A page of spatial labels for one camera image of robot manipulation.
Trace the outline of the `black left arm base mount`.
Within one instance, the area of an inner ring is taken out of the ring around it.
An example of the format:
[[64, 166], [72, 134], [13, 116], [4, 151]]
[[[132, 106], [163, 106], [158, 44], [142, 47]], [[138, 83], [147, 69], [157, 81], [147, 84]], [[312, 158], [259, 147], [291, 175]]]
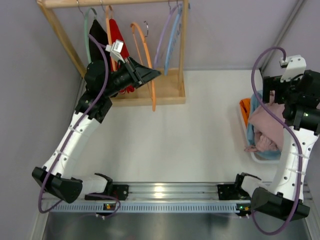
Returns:
[[98, 201], [98, 200], [113, 200], [117, 199], [124, 201], [129, 195], [129, 185], [127, 184], [113, 184], [110, 183], [106, 186], [103, 192], [94, 192], [85, 195], [84, 199], [87, 201]]

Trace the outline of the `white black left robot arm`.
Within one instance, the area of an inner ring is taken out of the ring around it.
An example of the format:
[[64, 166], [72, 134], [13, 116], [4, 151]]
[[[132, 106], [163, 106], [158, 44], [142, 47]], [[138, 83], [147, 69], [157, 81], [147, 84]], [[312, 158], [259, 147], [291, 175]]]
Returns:
[[110, 193], [108, 184], [112, 179], [101, 173], [83, 179], [73, 177], [76, 163], [89, 137], [110, 110], [111, 97], [128, 86], [137, 89], [161, 75], [160, 71], [143, 66], [132, 57], [118, 61], [117, 71], [108, 70], [104, 60], [93, 61], [87, 66], [86, 91], [65, 135], [50, 159], [32, 171], [33, 179], [45, 192], [67, 203], [91, 193]]

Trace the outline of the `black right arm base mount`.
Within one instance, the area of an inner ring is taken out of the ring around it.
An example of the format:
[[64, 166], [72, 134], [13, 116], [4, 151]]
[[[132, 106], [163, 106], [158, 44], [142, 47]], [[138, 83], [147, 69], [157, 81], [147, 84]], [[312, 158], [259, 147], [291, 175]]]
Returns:
[[250, 199], [250, 196], [236, 184], [218, 184], [217, 191], [221, 201]]

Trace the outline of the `dusty pink trousers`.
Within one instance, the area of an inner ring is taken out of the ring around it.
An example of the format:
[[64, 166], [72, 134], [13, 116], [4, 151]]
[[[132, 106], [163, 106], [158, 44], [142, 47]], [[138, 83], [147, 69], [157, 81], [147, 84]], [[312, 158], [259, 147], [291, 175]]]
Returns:
[[247, 146], [246, 152], [281, 151], [284, 143], [283, 125], [277, 122], [261, 105], [249, 117], [254, 126], [255, 146]]

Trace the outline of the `orange plastic hanger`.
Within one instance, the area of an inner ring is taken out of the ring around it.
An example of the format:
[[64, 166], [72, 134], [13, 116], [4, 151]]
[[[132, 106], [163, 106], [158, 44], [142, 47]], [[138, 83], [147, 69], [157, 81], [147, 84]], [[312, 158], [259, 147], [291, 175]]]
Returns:
[[[136, 38], [136, 34], [135, 32], [137, 31], [139, 36], [140, 36], [140, 40], [142, 42], [142, 46], [144, 49], [144, 53], [145, 53], [145, 57], [146, 57], [146, 61], [147, 61], [147, 66], [149, 68], [152, 68], [152, 61], [151, 61], [151, 57], [150, 57], [150, 52], [149, 52], [149, 48], [148, 48], [148, 44], [147, 44], [147, 37], [144, 35], [141, 27], [136, 23], [136, 22], [132, 22], [130, 24], [130, 28], [131, 28], [131, 32], [132, 32], [132, 36], [133, 36], [133, 40], [135, 43], [135, 47], [138, 53], [138, 58], [140, 60], [140, 64], [143, 65], [143, 60], [142, 60], [142, 56], [141, 56], [141, 52], [139, 49], [139, 45], [138, 45], [138, 41]], [[147, 83], [147, 88], [148, 88], [148, 92], [151, 98], [151, 102], [152, 102], [152, 111], [155, 112], [156, 111], [156, 105], [157, 105], [157, 97], [156, 97], [156, 87], [155, 87], [155, 82], [154, 80], [151, 80], [150, 83]]]

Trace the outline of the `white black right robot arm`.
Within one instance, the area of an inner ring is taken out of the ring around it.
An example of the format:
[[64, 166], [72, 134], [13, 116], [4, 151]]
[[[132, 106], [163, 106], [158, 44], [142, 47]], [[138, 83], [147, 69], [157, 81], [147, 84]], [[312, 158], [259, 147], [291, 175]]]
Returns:
[[306, 218], [303, 184], [312, 148], [320, 135], [320, 74], [305, 70], [288, 82], [266, 77], [264, 91], [274, 91], [274, 101], [283, 104], [282, 116], [288, 126], [283, 131], [283, 147], [277, 171], [267, 186], [257, 176], [237, 175], [237, 188], [251, 198], [252, 212], [295, 221]]

